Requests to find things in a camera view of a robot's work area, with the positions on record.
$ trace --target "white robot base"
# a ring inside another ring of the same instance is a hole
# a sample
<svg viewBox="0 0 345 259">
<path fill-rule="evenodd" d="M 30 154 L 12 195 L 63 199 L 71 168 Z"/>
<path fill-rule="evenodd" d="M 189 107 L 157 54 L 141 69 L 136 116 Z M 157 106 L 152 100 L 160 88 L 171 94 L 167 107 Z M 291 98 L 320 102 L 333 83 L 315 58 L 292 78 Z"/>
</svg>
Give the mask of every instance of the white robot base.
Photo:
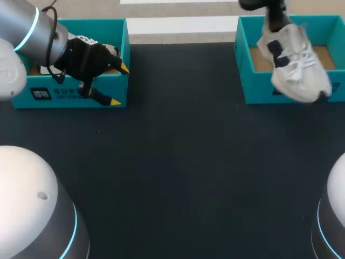
<svg viewBox="0 0 345 259">
<path fill-rule="evenodd" d="M 0 258 L 88 258 L 85 223 L 40 156 L 0 146 L 0 197 Z"/>
<path fill-rule="evenodd" d="M 345 258 L 345 154 L 333 166 L 313 222 L 317 259 Z"/>
</svg>

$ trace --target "printed logo on box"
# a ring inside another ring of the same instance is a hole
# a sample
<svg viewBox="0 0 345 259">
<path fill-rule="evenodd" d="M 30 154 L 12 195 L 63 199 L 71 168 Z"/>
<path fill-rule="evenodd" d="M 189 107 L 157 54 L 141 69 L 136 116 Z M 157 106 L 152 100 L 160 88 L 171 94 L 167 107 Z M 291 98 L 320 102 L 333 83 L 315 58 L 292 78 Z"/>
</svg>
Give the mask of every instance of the printed logo on box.
<svg viewBox="0 0 345 259">
<path fill-rule="evenodd" d="M 36 101 L 44 101 L 44 100 L 52 99 L 48 88 L 45 88 L 45 87 L 30 88 L 30 92 Z"/>
</svg>

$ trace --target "white sneaker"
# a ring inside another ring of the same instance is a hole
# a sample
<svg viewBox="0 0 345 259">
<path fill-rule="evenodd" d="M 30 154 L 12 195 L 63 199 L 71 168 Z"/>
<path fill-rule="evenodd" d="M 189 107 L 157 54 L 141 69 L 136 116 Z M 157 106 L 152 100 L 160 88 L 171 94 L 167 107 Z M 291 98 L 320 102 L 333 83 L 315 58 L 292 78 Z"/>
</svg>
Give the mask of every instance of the white sneaker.
<svg viewBox="0 0 345 259">
<path fill-rule="evenodd" d="M 271 32 L 266 19 L 257 45 L 274 67 L 271 80 L 279 92 L 301 103 L 331 96 L 332 85 L 305 28 L 292 23 Z"/>
</svg>

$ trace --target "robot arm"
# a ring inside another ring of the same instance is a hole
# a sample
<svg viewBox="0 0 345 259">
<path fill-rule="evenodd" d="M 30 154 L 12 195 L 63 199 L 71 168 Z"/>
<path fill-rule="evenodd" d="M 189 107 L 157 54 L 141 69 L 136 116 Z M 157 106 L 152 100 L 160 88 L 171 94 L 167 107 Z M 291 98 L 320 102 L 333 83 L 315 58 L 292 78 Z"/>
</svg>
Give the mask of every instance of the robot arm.
<svg viewBox="0 0 345 259">
<path fill-rule="evenodd" d="M 45 12 L 54 11 L 54 19 Z M 41 66 L 60 84 L 65 75 L 80 80 L 79 93 L 102 105 L 110 105 L 112 98 L 91 87 L 93 78 L 109 67 L 128 74 L 123 61 L 102 44 L 88 44 L 78 37 L 70 37 L 57 22 L 57 12 L 48 6 L 42 11 L 26 0 L 0 0 L 0 100 L 8 100 L 20 93 L 26 84 L 26 71 L 17 54 Z M 61 70 L 53 74 L 50 65 Z"/>
</svg>

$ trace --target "small hole on robot base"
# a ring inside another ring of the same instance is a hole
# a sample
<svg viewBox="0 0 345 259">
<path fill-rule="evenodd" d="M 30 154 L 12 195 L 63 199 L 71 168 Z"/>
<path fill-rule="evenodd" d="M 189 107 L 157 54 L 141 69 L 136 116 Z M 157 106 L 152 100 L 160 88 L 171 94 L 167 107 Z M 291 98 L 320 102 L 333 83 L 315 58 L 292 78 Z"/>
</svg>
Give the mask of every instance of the small hole on robot base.
<svg viewBox="0 0 345 259">
<path fill-rule="evenodd" d="M 44 193 L 44 192 L 39 192 L 39 193 L 37 194 L 37 197 L 38 197 L 39 199 L 41 199 L 41 200 L 48 200 L 48 195 L 47 195 L 46 193 Z"/>
</svg>

